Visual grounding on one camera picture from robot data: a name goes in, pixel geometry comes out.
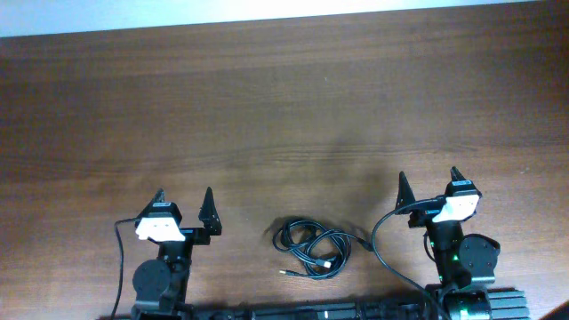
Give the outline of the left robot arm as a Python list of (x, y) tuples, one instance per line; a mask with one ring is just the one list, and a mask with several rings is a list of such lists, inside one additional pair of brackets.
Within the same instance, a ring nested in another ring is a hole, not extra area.
[(193, 306), (186, 302), (193, 249), (208, 245), (213, 236), (222, 233), (211, 188), (205, 191), (198, 219), (203, 223), (201, 227), (183, 228), (178, 205), (167, 202), (161, 188), (135, 219), (137, 237), (156, 244), (158, 254), (134, 272), (133, 319), (193, 317)]

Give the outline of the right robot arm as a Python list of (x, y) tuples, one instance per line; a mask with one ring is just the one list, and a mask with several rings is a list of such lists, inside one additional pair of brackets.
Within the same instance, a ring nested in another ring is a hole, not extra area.
[(445, 192), (418, 200), (403, 172), (398, 175), (396, 214), (409, 228), (424, 228), (423, 244), (435, 262), (438, 284), (424, 288), (432, 319), (490, 319), (487, 286), (495, 282), (500, 244), (480, 234), (464, 234), (462, 223), (477, 213), (481, 191), (456, 167)]

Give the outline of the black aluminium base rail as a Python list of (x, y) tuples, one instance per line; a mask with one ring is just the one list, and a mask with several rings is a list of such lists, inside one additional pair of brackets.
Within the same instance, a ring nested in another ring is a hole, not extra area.
[[(525, 293), (518, 290), (453, 293), (445, 297), (452, 319), (528, 319)], [(197, 320), (424, 320), (439, 319), (418, 296), (350, 302), (182, 310), (173, 319)]]

